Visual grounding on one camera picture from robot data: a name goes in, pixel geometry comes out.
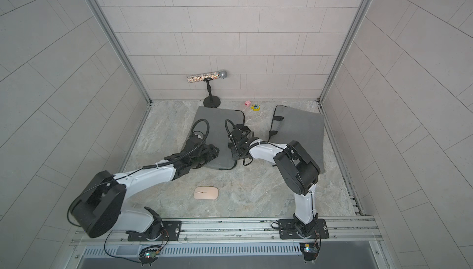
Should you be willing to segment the grey laptop bag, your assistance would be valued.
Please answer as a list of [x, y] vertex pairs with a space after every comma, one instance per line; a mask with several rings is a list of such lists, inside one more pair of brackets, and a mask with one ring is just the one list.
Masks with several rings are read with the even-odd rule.
[[236, 161], [232, 158], [232, 153], [228, 147], [230, 142], [225, 129], [225, 120], [231, 120], [235, 125], [245, 123], [245, 115], [240, 110], [206, 108], [200, 106], [197, 109], [193, 122], [199, 119], [206, 119], [210, 126], [206, 144], [213, 144], [219, 149], [219, 155], [204, 167], [214, 170], [231, 170], [235, 167]]
[[325, 120], [319, 113], [303, 111], [288, 106], [275, 107], [269, 130], [269, 142], [283, 144], [299, 142], [325, 173], [323, 163], [323, 137]]

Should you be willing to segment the pink computer mouse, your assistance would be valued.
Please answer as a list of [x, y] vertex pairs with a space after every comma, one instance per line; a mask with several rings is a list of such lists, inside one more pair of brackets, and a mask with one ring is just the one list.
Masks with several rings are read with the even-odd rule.
[[199, 186], [194, 190], [193, 197], [196, 200], [217, 200], [219, 190], [214, 186]]

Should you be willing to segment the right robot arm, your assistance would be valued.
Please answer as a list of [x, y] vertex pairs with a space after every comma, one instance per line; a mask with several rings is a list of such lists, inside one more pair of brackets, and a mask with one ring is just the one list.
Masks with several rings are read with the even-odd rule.
[[301, 238], [315, 236], [319, 219], [315, 207], [315, 189], [321, 170], [304, 147], [297, 141], [288, 144], [264, 141], [255, 137], [247, 126], [235, 125], [229, 120], [225, 121], [225, 130], [235, 161], [260, 159], [277, 167], [284, 182], [294, 193], [295, 231]]

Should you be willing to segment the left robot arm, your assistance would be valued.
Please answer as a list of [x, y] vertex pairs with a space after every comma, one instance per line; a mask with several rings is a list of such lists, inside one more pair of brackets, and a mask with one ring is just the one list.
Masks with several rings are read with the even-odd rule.
[[99, 172], [82, 193], [73, 200], [67, 215], [73, 217], [90, 238], [110, 231], [125, 231], [130, 238], [153, 241], [162, 236], [160, 215], [150, 207], [128, 205], [127, 200], [155, 185], [176, 180], [216, 159], [219, 149], [193, 134], [183, 150], [158, 163], [138, 170], [112, 175]]

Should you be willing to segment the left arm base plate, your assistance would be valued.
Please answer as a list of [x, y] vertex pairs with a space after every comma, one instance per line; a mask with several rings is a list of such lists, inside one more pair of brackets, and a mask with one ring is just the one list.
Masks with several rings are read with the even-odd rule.
[[155, 220], [145, 232], [126, 231], [128, 241], [177, 241], [182, 222]]

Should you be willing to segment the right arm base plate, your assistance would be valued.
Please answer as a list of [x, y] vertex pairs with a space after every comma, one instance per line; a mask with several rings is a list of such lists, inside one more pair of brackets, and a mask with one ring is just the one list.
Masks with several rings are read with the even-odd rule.
[[279, 219], [272, 223], [272, 228], [278, 230], [280, 239], [328, 239], [330, 237], [325, 219], [314, 218], [308, 224], [302, 223], [296, 217]]

